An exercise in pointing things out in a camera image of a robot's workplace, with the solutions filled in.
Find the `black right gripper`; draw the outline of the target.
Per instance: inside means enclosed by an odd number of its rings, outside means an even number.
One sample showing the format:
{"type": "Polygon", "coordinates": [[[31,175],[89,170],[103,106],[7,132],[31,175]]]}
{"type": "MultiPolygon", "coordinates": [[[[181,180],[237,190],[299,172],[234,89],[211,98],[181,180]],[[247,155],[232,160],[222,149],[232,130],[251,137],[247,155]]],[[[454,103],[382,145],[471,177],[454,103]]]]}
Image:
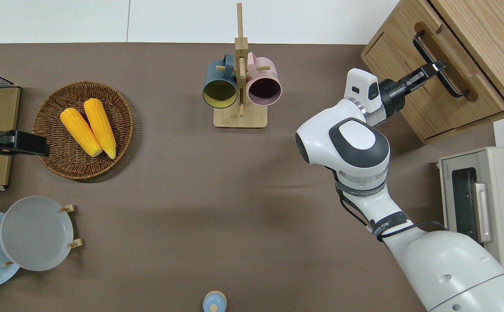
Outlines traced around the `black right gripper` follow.
{"type": "Polygon", "coordinates": [[[379,95],[384,106],[385,116],[389,118],[399,112],[406,105],[406,95],[424,85],[430,77],[435,76],[446,68],[443,61],[436,61],[420,66],[399,81],[391,79],[379,83],[379,95]]]}

